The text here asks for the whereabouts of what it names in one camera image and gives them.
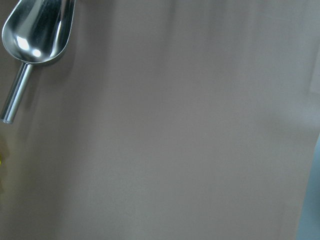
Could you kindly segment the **steel ice scoop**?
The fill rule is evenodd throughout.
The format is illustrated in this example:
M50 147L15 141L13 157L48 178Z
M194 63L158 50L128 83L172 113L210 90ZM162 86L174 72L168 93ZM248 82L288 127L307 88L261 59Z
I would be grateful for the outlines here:
M21 66L0 114L3 123L13 123L33 68L50 65L64 54L75 5L74 0L20 0L10 13L2 43Z

